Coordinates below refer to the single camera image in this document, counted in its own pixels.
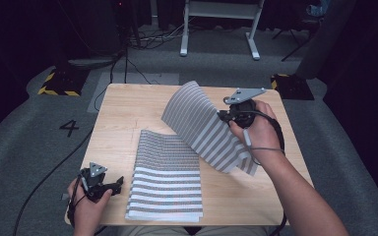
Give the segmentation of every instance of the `light wood tabletop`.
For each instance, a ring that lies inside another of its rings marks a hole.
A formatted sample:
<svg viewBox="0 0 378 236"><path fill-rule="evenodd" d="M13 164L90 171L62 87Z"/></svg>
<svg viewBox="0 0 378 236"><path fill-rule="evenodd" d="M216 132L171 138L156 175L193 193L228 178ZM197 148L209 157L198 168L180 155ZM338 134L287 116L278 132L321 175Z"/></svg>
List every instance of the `light wood tabletop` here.
<svg viewBox="0 0 378 236"><path fill-rule="evenodd" d="M113 196L104 212L103 225L278 225L283 209L269 176L259 166L255 176L238 168L224 174L200 158L204 217L199 223L140 221L125 219L140 132L175 134L161 115L179 86L110 85L103 99L94 131L82 163L106 166L103 183L124 176L120 195ZM217 109L228 109L222 102L235 88L201 87ZM279 94L274 90L255 97L269 103L282 126L286 157L312 185L296 137Z"/></svg>

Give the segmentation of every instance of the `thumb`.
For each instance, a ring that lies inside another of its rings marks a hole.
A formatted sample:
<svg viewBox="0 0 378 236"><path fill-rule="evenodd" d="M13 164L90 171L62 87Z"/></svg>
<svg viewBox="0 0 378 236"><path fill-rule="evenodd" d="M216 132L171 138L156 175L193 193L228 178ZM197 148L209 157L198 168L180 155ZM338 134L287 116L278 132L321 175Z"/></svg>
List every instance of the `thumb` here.
<svg viewBox="0 0 378 236"><path fill-rule="evenodd" d="M241 141L244 141L244 136L242 134L242 128L237 125L234 121L229 121L229 130Z"/></svg>
<svg viewBox="0 0 378 236"><path fill-rule="evenodd" d="M103 193L102 198L100 198L99 202L97 202L97 204L101 206L102 208L105 208L109 202L111 194L112 194L111 189L106 190L105 193Z"/></svg>

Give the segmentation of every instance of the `white metal stand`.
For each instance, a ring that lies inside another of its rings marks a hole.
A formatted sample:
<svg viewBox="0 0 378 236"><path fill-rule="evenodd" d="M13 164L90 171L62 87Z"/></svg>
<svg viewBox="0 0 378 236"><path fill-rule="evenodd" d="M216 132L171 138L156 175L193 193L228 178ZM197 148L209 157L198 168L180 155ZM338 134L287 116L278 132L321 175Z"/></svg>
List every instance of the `white metal stand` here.
<svg viewBox="0 0 378 236"><path fill-rule="evenodd" d="M216 18L234 18L253 20L251 31L245 33L248 45L250 46L251 55L254 60L260 59L259 51L254 42L257 24L259 23L262 13L264 0L258 4L237 4L237 3L217 3L217 2L197 2L186 0L184 29L180 55L187 56L189 41L189 16L194 17L216 17Z"/></svg>

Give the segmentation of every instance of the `person's right arm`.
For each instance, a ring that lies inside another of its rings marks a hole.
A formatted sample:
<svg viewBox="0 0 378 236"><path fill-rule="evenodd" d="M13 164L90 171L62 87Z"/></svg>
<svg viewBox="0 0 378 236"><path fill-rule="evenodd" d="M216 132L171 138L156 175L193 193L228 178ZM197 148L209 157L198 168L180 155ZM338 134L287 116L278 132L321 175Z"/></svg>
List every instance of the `person's right arm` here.
<svg viewBox="0 0 378 236"><path fill-rule="evenodd" d="M276 118L267 103L256 100L256 109ZM229 125L232 133L244 142L243 130L235 122L231 121ZM261 116L256 116L248 134L252 148L280 148L275 129ZM272 179L296 235L348 235L336 213L281 151L252 149L252 154Z"/></svg>

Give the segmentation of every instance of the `striped cloth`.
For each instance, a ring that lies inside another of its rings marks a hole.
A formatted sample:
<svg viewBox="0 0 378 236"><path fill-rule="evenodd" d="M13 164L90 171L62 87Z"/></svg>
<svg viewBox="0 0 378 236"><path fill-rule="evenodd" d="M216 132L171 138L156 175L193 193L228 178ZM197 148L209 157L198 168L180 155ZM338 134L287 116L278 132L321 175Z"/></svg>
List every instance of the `striped cloth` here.
<svg viewBox="0 0 378 236"><path fill-rule="evenodd" d="M178 136L142 130L126 218L199 222L199 157Z"/></svg>
<svg viewBox="0 0 378 236"><path fill-rule="evenodd" d="M257 165L244 144L220 120L217 109L196 82L182 86L167 104L161 120L216 170L238 166L254 175Z"/></svg>

